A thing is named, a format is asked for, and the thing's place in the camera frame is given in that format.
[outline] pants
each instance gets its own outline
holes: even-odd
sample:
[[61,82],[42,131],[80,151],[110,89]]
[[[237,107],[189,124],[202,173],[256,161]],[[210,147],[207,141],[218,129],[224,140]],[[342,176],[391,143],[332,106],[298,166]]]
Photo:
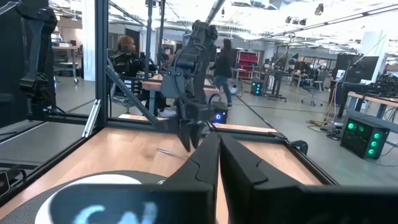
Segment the pants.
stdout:
[[232,103],[232,97],[231,92],[229,91],[227,80],[228,79],[226,77],[218,75],[214,78],[214,84],[217,86],[218,89],[220,89],[221,86],[223,87],[228,104],[230,104]]

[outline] pillar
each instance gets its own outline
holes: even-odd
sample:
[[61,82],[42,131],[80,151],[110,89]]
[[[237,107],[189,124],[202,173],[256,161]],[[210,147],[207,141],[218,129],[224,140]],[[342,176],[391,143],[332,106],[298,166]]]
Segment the pillar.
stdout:
[[[151,36],[150,36],[150,58],[156,62],[156,31],[151,31]],[[142,27],[142,51],[145,52],[146,46],[147,46],[147,28]]]
[[266,59],[269,59],[271,61],[271,58],[274,56],[274,53],[276,51],[276,45],[274,43],[267,43],[266,48],[264,49],[264,60],[262,63],[266,61]]
[[83,1],[83,69],[85,80],[95,81],[95,0]]
[[383,66],[383,58],[386,53],[389,43],[389,37],[386,30],[367,30],[364,32],[363,38],[361,40],[361,46],[358,53],[364,54],[365,56],[378,56],[376,68],[371,81],[366,81],[366,83],[375,82],[377,76],[379,75],[380,67]]

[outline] green light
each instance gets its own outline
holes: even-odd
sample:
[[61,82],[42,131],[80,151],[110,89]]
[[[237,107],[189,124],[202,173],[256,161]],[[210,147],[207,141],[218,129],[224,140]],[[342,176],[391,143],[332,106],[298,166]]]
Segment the green light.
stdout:
[[353,123],[348,124],[348,129],[354,129],[354,124]]

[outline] black clamp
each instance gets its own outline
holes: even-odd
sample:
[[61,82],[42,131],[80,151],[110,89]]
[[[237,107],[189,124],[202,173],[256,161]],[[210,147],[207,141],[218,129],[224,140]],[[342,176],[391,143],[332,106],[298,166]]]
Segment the black clamp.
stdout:
[[289,143],[290,147],[296,148],[298,151],[302,152],[304,155],[307,155],[308,152],[308,144],[303,140],[292,141]]

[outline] black equipment box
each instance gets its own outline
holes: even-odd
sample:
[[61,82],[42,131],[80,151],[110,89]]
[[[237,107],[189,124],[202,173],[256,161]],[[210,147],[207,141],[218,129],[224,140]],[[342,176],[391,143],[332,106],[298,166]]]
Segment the black equipment box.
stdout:
[[215,109],[213,122],[216,124],[226,124],[228,118],[228,109],[217,108]]
[[378,159],[390,129],[368,121],[366,116],[349,116],[340,146],[352,151],[360,158]]
[[251,83],[250,93],[254,96],[261,96],[262,95],[262,86],[263,81],[258,78],[253,78]]

